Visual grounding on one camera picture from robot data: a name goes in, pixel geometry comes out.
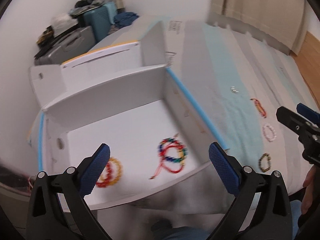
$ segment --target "gray suitcase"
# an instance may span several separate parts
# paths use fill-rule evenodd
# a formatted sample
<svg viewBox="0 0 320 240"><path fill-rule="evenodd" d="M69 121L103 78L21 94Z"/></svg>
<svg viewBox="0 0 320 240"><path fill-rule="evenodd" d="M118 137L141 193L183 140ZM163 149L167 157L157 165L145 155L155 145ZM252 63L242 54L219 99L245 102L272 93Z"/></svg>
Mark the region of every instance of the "gray suitcase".
<svg viewBox="0 0 320 240"><path fill-rule="evenodd" d="M78 28L57 41L45 55L35 59L35 65L61 64L88 52L94 45L91 26Z"/></svg>

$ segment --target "blue gripper pad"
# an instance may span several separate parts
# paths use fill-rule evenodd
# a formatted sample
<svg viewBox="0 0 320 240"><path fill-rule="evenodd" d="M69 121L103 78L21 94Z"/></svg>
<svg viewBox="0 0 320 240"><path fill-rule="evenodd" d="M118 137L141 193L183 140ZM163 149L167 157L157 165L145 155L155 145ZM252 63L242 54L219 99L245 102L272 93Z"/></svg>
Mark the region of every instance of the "blue gripper pad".
<svg viewBox="0 0 320 240"><path fill-rule="evenodd" d="M79 164L77 169L79 171L79 194L81 197L92 192L109 159L110 148L103 143L91 157L85 158Z"/></svg>
<svg viewBox="0 0 320 240"><path fill-rule="evenodd" d="M320 125L320 114L318 114L316 111L313 111L304 104L300 103L297 105L297 112L305 118L307 118L312 123L318 126Z"/></svg>
<svg viewBox="0 0 320 240"><path fill-rule="evenodd" d="M240 177L228 162L226 153L218 144L212 143L210 145L209 158L228 193L238 196L240 192Z"/></svg>

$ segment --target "wooden floor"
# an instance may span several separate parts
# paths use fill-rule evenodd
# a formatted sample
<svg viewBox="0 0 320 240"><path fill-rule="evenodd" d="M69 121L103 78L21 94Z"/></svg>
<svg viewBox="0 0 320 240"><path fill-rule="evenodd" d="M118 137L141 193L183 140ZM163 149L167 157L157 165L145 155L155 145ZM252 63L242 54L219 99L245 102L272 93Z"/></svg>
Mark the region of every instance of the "wooden floor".
<svg viewBox="0 0 320 240"><path fill-rule="evenodd" d="M320 108L320 41L307 32L299 55L291 55Z"/></svg>

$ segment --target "bed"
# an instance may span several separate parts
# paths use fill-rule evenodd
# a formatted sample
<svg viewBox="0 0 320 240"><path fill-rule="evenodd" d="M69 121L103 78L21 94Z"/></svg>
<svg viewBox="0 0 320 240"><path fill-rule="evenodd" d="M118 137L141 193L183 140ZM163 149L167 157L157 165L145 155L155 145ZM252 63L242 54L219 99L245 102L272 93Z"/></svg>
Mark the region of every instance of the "bed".
<svg viewBox="0 0 320 240"><path fill-rule="evenodd" d="M256 172L281 172L289 195L302 188L310 169L297 136L276 120L280 106L295 111L317 105L293 58L230 29L181 18L145 16L98 43L92 50L121 42L163 21L168 66L205 111L223 138L222 147ZM255 208L259 195L252 203ZM213 166L135 206L178 213L225 213L233 201Z"/></svg>

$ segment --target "white beaded bracelet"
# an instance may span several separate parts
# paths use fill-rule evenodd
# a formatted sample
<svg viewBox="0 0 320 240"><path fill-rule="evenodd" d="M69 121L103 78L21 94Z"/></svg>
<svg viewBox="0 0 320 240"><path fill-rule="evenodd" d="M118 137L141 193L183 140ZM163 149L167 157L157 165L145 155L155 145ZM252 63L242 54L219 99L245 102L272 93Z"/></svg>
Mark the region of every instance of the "white beaded bracelet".
<svg viewBox="0 0 320 240"><path fill-rule="evenodd" d="M272 137L267 135L266 128L268 128L271 131ZM273 142L277 137L275 129L269 123L266 123L263 125L262 132L263 132L263 136L267 139L268 142Z"/></svg>

